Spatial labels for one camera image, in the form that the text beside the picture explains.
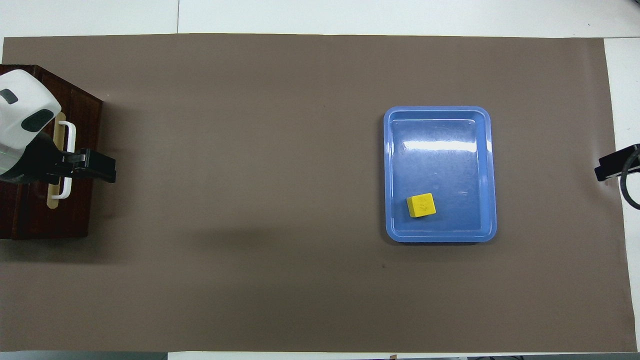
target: blue tray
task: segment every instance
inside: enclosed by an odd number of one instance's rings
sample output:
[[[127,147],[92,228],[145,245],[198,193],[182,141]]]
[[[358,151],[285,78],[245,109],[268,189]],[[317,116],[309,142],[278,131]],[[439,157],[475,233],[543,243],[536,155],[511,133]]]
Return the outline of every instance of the blue tray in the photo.
[[[385,114],[387,232],[403,243],[477,243],[497,230],[491,120],[477,106],[398,106]],[[412,218],[406,198],[432,193]]]

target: dark brown wooden box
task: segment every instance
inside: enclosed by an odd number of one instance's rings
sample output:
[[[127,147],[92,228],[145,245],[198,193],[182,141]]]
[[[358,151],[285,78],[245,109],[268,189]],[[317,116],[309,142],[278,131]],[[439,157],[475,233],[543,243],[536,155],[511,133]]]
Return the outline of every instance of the dark brown wooden box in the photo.
[[[0,65],[0,74],[22,69],[36,77],[56,97],[67,121],[76,125],[76,149],[95,149],[102,101],[38,65]],[[53,135],[53,121],[44,129]],[[0,238],[46,239],[87,236],[93,180],[74,179],[71,195],[56,209],[47,207],[48,185],[0,182]]]

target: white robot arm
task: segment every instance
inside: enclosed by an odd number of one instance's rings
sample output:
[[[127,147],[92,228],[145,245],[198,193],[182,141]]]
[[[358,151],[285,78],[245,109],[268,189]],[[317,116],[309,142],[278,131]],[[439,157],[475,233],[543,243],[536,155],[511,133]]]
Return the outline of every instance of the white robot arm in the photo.
[[[41,130],[61,111],[56,98],[23,70],[0,75],[0,180],[57,184],[60,177],[115,182],[115,160],[97,151],[58,150]]]

